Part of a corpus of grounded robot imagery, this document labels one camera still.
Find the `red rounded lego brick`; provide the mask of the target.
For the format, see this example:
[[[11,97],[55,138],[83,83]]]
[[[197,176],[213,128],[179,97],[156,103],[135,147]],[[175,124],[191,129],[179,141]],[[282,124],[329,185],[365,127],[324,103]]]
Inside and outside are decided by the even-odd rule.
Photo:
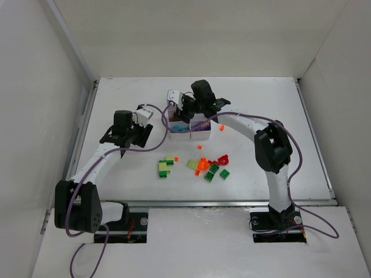
[[[172,115],[171,118],[169,118],[169,120],[171,122],[178,122],[178,121],[181,121],[181,119],[179,119],[175,114]]]

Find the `purple curved lego brick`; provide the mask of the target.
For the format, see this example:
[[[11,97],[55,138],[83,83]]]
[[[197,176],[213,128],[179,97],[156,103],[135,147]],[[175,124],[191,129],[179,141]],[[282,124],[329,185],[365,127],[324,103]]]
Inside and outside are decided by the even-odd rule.
[[[206,122],[206,123],[204,123],[203,125],[200,126],[199,129],[200,129],[200,130],[210,130],[210,129],[211,129],[210,122]]]

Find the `teal square lego brick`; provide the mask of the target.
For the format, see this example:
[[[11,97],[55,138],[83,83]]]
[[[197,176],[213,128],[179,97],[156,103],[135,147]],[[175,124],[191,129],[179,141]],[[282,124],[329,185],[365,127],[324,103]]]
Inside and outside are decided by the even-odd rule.
[[[172,129],[174,130],[174,131],[188,131],[189,130],[189,127],[187,127],[187,126],[173,126],[172,127]]]

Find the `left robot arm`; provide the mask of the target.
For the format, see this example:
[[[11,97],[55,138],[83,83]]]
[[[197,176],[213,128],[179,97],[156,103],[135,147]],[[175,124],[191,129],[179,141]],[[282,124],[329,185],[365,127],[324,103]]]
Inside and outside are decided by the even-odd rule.
[[[95,233],[109,222],[127,224],[128,205],[101,201],[98,187],[127,149],[132,145],[145,147],[153,128],[148,122],[153,113],[148,106],[139,106],[134,112],[115,111],[112,126],[100,139],[87,164],[69,180],[59,181],[55,187],[54,224],[57,228]]]

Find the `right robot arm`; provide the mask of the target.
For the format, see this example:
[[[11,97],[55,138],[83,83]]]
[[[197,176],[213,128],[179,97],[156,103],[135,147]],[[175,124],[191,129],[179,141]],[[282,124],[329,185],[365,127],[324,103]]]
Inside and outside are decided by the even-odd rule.
[[[288,193],[288,164],[293,150],[281,123],[238,112],[229,100],[217,98],[206,80],[195,81],[191,89],[191,96],[179,91],[168,92],[167,100],[176,106],[174,117],[189,123],[195,114],[202,114],[250,139],[255,160],[266,174],[270,194],[266,228],[287,228],[294,213]]]

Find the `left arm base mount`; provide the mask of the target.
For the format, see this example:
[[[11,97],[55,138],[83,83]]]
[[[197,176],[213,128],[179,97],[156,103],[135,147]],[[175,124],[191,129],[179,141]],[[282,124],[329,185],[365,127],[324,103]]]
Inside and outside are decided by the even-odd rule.
[[[148,211],[130,213],[127,223],[109,222],[108,243],[142,244],[147,242]]]

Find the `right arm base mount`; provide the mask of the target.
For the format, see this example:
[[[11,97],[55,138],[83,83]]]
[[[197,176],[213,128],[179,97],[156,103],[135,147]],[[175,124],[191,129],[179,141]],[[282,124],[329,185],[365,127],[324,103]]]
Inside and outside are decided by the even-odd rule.
[[[249,228],[254,243],[306,243],[301,214],[294,211],[280,220],[269,211],[250,212]]]

